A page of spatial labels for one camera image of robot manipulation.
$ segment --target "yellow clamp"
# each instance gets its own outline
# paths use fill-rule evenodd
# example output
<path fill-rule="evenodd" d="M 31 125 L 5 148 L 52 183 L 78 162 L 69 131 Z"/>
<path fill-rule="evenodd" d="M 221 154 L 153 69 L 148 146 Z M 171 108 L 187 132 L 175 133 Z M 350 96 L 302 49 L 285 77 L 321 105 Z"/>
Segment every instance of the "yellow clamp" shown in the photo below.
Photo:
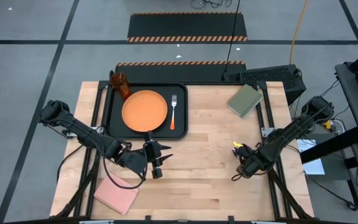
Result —
<path fill-rule="evenodd" d="M 239 143 L 236 143 L 236 142 L 233 142 L 233 144 L 234 144 L 234 146 L 236 146 L 236 147 L 241 147 L 241 146 L 242 146 L 242 144 L 239 144 Z"/>

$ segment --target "wooden tabletop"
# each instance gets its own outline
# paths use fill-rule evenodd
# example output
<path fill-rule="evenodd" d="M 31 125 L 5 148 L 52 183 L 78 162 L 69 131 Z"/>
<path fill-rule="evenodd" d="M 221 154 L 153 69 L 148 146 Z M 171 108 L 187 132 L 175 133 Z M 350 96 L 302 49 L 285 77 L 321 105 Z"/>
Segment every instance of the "wooden tabletop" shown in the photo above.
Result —
<path fill-rule="evenodd" d="M 281 82 L 268 82 L 268 95 L 276 128 L 291 122 L 285 92 Z M 83 82 L 75 117 L 90 125 L 98 82 Z M 188 134 L 179 141 L 160 141 L 173 153 L 161 167 L 163 177 L 153 180 L 151 173 L 140 187 L 139 194 L 126 215 L 120 215 L 98 200 L 94 201 L 92 218 L 113 220 L 274 220 L 267 175 L 253 176 L 232 182 L 239 165 L 231 151 L 233 142 L 254 146 L 261 141 L 257 112 L 245 119 L 228 109 L 226 102 L 240 86 L 187 86 L 189 127 Z M 103 113 L 104 92 L 99 119 Z M 264 121 L 267 125 L 262 102 Z M 133 141 L 133 149 L 141 148 L 143 141 Z M 65 156 L 79 146 L 76 139 L 68 140 Z M 64 163 L 56 188 L 50 214 L 57 214 L 78 188 L 85 150 L 77 152 Z M 304 210 L 313 216 L 310 196 L 303 174 L 299 153 L 285 148 L 281 153 L 287 187 Z M 136 184 L 138 176 L 128 169 L 108 164 L 111 173 Z M 106 176 L 99 168 L 98 184 Z M 281 216 L 285 216 L 282 195 L 277 188 Z M 88 193 L 84 195 L 81 214 L 85 214 Z"/>

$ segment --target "pink notebook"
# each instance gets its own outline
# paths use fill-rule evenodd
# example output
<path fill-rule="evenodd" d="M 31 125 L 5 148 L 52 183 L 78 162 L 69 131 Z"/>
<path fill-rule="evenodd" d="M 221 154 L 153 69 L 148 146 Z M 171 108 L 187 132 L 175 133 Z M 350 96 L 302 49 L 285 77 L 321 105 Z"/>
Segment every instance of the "pink notebook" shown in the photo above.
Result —
<path fill-rule="evenodd" d="M 125 187 L 133 187 L 117 176 L 110 174 L 117 184 Z M 94 193 L 94 197 L 114 209 L 121 215 L 125 215 L 134 202 L 139 189 L 126 190 L 115 186 L 109 177 L 105 177 Z"/>

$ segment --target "gray floor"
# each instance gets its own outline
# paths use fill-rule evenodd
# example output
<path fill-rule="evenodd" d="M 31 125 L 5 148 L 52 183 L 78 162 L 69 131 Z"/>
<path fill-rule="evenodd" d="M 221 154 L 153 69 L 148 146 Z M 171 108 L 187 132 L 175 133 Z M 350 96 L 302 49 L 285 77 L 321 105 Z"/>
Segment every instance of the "gray floor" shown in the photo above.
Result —
<path fill-rule="evenodd" d="M 236 3 L 230 8 L 206 6 L 202 11 L 235 11 Z M 73 0 L 0 0 L 0 40 L 59 40 L 72 4 Z M 358 26 L 358 0 L 346 0 L 346 4 Z M 291 40 L 302 6 L 299 0 L 241 1 L 249 39 Z M 80 0 L 67 39 L 125 40 L 130 13 L 159 11 L 195 9 L 190 0 Z M 356 37 L 338 0 L 310 0 L 298 39 Z M 0 44 L 0 205 L 56 49 L 57 45 Z M 228 50 L 223 44 L 65 45 L 47 99 L 63 100 L 75 108 L 81 82 L 107 79 L 108 71 L 118 62 L 225 60 Z M 233 45 L 231 60 L 245 60 L 247 68 L 260 68 L 287 64 L 289 54 L 289 45 Z M 332 84 L 336 64 L 357 57 L 358 45 L 296 45 L 294 63 L 302 70 L 308 88 L 300 107 Z M 326 99 L 334 103 L 336 111 L 347 106 L 339 86 Z M 349 110 L 339 118 L 348 128 L 356 125 Z M 65 144 L 55 133 L 37 126 L 6 222 L 48 217 Z M 322 184 L 351 199 L 345 181 Z M 314 183 L 308 187 L 317 217 L 358 223 L 358 212 L 350 211 Z"/>

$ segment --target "black mat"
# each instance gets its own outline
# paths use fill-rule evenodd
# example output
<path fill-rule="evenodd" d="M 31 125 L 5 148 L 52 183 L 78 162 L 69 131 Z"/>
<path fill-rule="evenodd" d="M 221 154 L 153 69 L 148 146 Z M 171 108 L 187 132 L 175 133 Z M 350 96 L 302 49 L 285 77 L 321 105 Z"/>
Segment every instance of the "black mat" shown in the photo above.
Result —
<path fill-rule="evenodd" d="M 131 62 L 118 63 L 116 72 L 129 82 L 220 82 L 226 61 L 215 62 Z M 245 62 L 229 61 L 228 72 L 245 70 Z"/>
<path fill-rule="evenodd" d="M 131 15 L 129 42 L 230 42 L 235 12 L 140 12 Z M 237 14 L 233 41 L 247 40 Z"/>

